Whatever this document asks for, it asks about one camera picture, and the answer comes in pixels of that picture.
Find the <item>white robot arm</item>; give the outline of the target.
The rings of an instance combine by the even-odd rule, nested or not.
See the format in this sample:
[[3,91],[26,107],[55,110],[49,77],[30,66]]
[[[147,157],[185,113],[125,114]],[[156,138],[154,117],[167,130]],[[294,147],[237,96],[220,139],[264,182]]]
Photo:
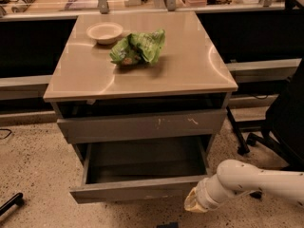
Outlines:
[[184,201],[188,212],[216,210],[227,200],[255,191],[270,193],[302,207],[304,205],[304,173],[260,169],[237,160],[222,161],[217,172],[200,180]]

